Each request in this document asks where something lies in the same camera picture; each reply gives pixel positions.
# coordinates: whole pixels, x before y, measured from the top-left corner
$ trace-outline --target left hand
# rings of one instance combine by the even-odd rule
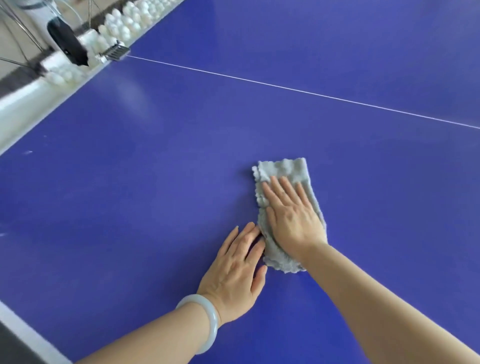
[[[261,239],[248,253],[259,234],[260,230],[253,222],[248,223],[240,234],[238,227],[233,229],[200,282],[197,294],[215,306],[220,318],[219,327],[247,313],[265,285],[267,267],[260,267],[255,274],[265,241]]]

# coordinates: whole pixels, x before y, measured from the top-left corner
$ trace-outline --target finger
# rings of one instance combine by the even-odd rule
[[[267,182],[263,182],[262,187],[264,189],[265,197],[267,198],[268,202],[270,202],[270,205],[273,208],[278,208],[280,206],[283,206],[282,201],[280,201],[280,199],[275,194],[275,192],[272,191],[272,188],[268,185]]]
[[[295,191],[295,189],[293,188],[293,186],[290,183],[290,181],[288,180],[288,178],[287,177],[281,177],[280,178],[280,184],[282,185],[282,187],[283,187],[284,191],[287,193],[287,195],[290,197],[290,200],[292,200],[292,202],[294,204],[300,205],[301,204],[300,197],[298,196],[297,191]]]
[[[305,190],[303,189],[302,184],[300,182],[298,182],[296,187],[297,187],[297,193],[300,197],[300,200],[303,202],[303,204],[306,207],[311,208],[313,210],[312,204],[310,203],[310,200],[308,199],[307,194],[305,193]]]
[[[228,248],[230,247],[230,244],[232,244],[232,241],[235,239],[235,237],[239,234],[239,227],[236,226],[230,234],[228,234],[227,238],[223,241],[222,246],[218,250],[217,256],[224,256],[225,253],[227,252]]]
[[[245,257],[247,256],[248,250],[250,249],[250,246],[252,245],[253,241],[258,237],[258,235],[260,235],[260,229],[258,228],[258,226],[255,226],[255,228],[251,232],[245,234],[245,236],[239,240],[237,250],[235,251],[235,253],[233,253],[233,257],[235,259],[244,261]]]
[[[269,206],[266,208],[266,211],[267,211],[267,219],[268,219],[268,223],[270,224],[270,226],[275,229],[276,228],[276,215],[275,215],[275,211]]]
[[[257,244],[255,244],[248,253],[247,258],[245,259],[245,262],[253,267],[257,266],[258,261],[262,257],[262,254],[265,250],[265,239],[261,238]]]
[[[275,176],[272,176],[272,190],[278,196],[280,201],[282,201],[283,205],[287,206],[292,204],[292,200],[290,200],[290,197],[287,195],[281,184],[278,183],[278,179]]]
[[[230,247],[227,250],[227,254],[229,256],[232,256],[235,253],[235,251],[237,250],[237,245],[239,244],[239,241],[242,240],[242,238],[246,234],[251,232],[253,229],[255,229],[255,224],[253,222],[249,222],[247,225],[245,225],[245,227],[243,228],[241,233],[238,234],[238,236],[235,238],[235,240],[232,242],[232,244],[230,244]]]
[[[250,292],[252,292],[252,296],[255,301],[257,300],[260,292],[264,288],[266,274],[267,266],[261,266],[260,268],[258,268],[255,278],[253,278],[252,288],[250,289]]]

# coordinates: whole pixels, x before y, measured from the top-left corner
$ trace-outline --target cleaning rag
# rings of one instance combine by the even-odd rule
[[[260,208],[258,213],[258,226],[265,237],[265,264],[285,273],[297,273],[298,271],[305,270],[299,262],[293,260],[280,248],[273,237],[272,228],[268,223],[265,210],[269,203],[264,195],[262,182],[270,183],[271,176],[276,176],[277,178],[286,176],[292,185],[300,182],[326,231],[324,216],[318,206],[317,199],[310,184],[307,161],[305,158],[298,158],[295,160],[284,159],[278,162],[258,162],[258,166],[252,167],[252,170],[253,177],[255,178],[255,196],[257,197],[257,203]]]

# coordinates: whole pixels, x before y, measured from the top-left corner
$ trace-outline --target white center line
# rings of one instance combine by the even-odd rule
[[[196,68],[191,68],[191,67],[185,67],[185,66],[179,66],[177,64],[172,64],[172,63],[166,63],[166,62],[160,62],[160,61],[154,61],[154,60],[149,60],[147,58],[142,58],[142,57],[136,57],[136,56],[131,56],[128,55],[127,57],[130,58],[136,58],[138,60],[143,60],[143,61],[149,61],[149,62],[154,62],[154,63],[160,63],[164,64],[167,66],[173,66],[173,67],[178,67],[178,68],[184,68],[186,70],[191,70],[191,71],[197,71],[197,72],[203,72],[203,73],[209,73],[209,74],[214,74],[216,76],[222,76],[222,77],[227,77],[227,78],[233,78],[234,80],[240,80],[240,81],[247,81],[247,82],[252,82],[254,84],[259,84],[259,85],[265,85],[265,86],[271,86],[271,87],[276,87],[276,88],[282,88],[284,90],[289,90],[289,91],[295,91],[295,92],[301,92],[303,94],[308,94],[308,95],[314,95],[314,96],[320,96],[320,97],[325,97],[325,98],[330,98],[332,100],[338,100],[338,101],[345,101],[349,102],[351,104],[357,104],[357,105],[362,105],[362,106],[369,106],[371,108],[376,108],[376,109],[381,109],[381,110],[387,110],[387,111],[393,111],[393,112],[399,112],[400,114],[406,114],[406,115],[411,115],[411,116],[417,116],[419,118],[424,118],[424,119],[430,119],[430,120],[436,120],[436,121],[441,121],[441,122],[446,122],[448,124],[454,124],[454,125],[460,125],[460,126],[466,126],[467,128],[472,128],[472,129],[478,129],[480,130],[480,126],[474,126],[474,125],[468,125],[468,124],[463,124],[461,122],[455,122],[455,121],[450,121],[450,120],[444,120],[444,119],[439,119],[439,118],[433,118],[431,116],[425,116],[425,115],[419,115],[419,114],[414,114],[411,112],[406,112],[406,111],[400,111],[400,110],[395,110],[395,109],[389,109],[389,108],[384,108],[382,106],[376,106],[376,105],[370,105],[370,104],[365,104],[363,102],[358,102],[358,101],[352,101],[352,100],[345,100],[344,98],[338,98],[338,97],[333,97],[333,96],[327,96],[327,95],[322,95],[322,94],[316,94],[314,92],[308,92],[308,91],[303,91],[303,90],[297,90],[295,88],[290,88],[290,87],[284,87],[284,86],[279,86],[279,85],[273,85],[273,84],[267,84],[265,82],[259,82],[259,81],[254,81],[254,80],[248,80],[246,78],[240,78],[240,77],[235,77],[235,76],[229,76],[227,74],[221,74],[221,73],[216,73],[216,72],[210,72],[210,71],[204,71],[204,70],[198,70]]]

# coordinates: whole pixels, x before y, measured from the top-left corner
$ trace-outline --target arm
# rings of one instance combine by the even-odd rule
[[[480,356],[325,244],[301,184],[263,184],[274,236],[328,294],[374,364],[480,364]]]
[[[255,274],[265,249],[253,223],[239,234],[235,228],[223,242],[215,261],[205,273],[197,294],[216,308],[220,327],[236,320],[255,303],[265,285],[266,266]],[[78,364],[186,364],[207,341],[210,323],[204,308],[187,303],[125,335],[82,359]]]

